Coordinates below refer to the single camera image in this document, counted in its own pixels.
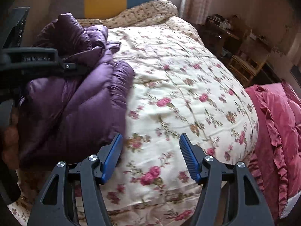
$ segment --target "pink ruffled bedspread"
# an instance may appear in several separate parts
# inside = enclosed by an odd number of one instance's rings
[[[246,92],[259,125],[249,169],[276,220],[285,217],[300,196],[301,101],[285,82],[254,85]]]

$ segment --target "floral bedding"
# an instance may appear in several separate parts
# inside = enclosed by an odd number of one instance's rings
[[[179,147],[192,144],[221,162],[235,164],[253,150],[258,120],[241,84],[203,45],[193,26],[165,0],[127,9],[103,24],[120,41],[114,57],[135,70],[128,97],[127,134],[121,161],[101,186],[115,226],[181,225],[196,207],[202,186],[189,176]],[[22,196],[9,206],[22,225],[47,172],[18,171]],[[76,202],[86,225],[80,185]]]

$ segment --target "blue gripper pad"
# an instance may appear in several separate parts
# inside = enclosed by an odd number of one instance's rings
[[[112,143],[110,144],[109,153],[101,166],[102,171],[102,184],[105,184],[112,176],[114,169],[116,167],[118,158],[122,151],[123,147],[123,140],[122,135],[119,134],[117,137],[114,138]]]
[[[191,145],[192,144],[190,143],[187,135],[183,133],[180,136],[180,149],[187,165],[190,177],[195,180],[196,183],[199,183],[201,181],[200,166],[202,164],[199,164],[195,154],[192,151]]]

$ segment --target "purple puffer coat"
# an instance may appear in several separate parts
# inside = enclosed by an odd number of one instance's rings
[[[68,13],[39,34],[36,47],[57,48],[65,62],[85,64],[83,78],[40,78],[31,81],[20,107],[21,167],[53,166],[82,161],[125,132],[126,97],[133,69],[113,61],[120,42],[107,42],[102,25],[83,28]]]

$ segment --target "pink flower print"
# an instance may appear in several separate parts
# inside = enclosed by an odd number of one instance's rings
[[[161,173],[161,169],[158,166],[152,166],[149,173],[153,175],[153,178],[157,178]]]
[[[225,152],[224,157],[225,157],[226,161],[230,161],[231,156],[228,151]]]
[[[238,140],[239,144],[242,144],[242,143],[243,143],[243,140],[244,140],[244,137],[243,137],[243,136],[240,136],[240,137],[239,137],[239,140]]]
[[[164,69],[164,70],[170,70],[169,65],[168,65],[168,64],[163,65],[163,69]]]
[[[162,98],[161,100],[157,101],[157,106],[164,107],[170,102],[171,102],[170,98]]]
[[[182,215],[184,216],[184,218],[188,218],[191,213],[192,213],[192,210],[186,210],[182,213]]]
[[[119,193],[124,194],[124,190],[125,190],[125,186],[124,186],[123,184],[117,185],[117,191],[118,191]]]
[[[106,196],[109,200],[111,200],[111,203],[118,205],[120,199],[117,197],[117,193],[116,192],[108,192],[107,196]]]
[[[162,132],[160,128],[156,128],[156,134],[158,137],[162,136]]]
[[[187,219],[187,218],[189,218],[191,213],[192,213],[192,210],[186,210],[183,213],[176,216],[175,221],[180,221],[180,220],[183,220],[183,219]]]
[[[82,188],[79,184],[74,187],[75,197],[82,197]]]
[[[234,91],[233,91],[232,89],[229,89],[228,93],[229,93],[230,95],[233,95],[233,94],[234,94]]]
[[[153,175],[150,172],[147,172],[145,175],[143,175],[140,178],[140,183],[141,185],[145,186],[145,185],[150,185],[154,180]]]
[[[215,156],[215,149],[214,148],[207,149],[206,154],[207,155]]]
[[[193,68],[200,69],[201,67],[200,67],[200,65],[198,63],[196,63],[196,64],[193,65]]]
[[[13,208],[12,211],[13,211],[13,214],[14,214],[14,215],[17,215],[17,214],[18,214],[18,212],[17,212],[16,209]]]
[[[203,93],[201,96],[199,96],[199,100],[201,102],[206,102],[208,100],[208,94]]]
[[[138,140],[133,140],[132,146],[135,149],[139,149],[142,146],[142,143],[140,141],[138,141]]]
[[[154,88],[156,85],[157,85],[156,82],[150,82],[150,83],[148,84],[148,87],[149,87],[149,88]]]
[[[139,118],[139,114],[136,111],[130,111],[128,116],[132,117],[134,120],[137,120]]]
[[[239,140],[238,140],[239,144],[244,143],[245,135],[246,135],[245,132],[241,131],[241,134],[240,134]]]
[[[179,175],[177,176],[178,179],[180,179],[182,182],[188,182],[189,177],[186,175],[185,171],[179,172]]]

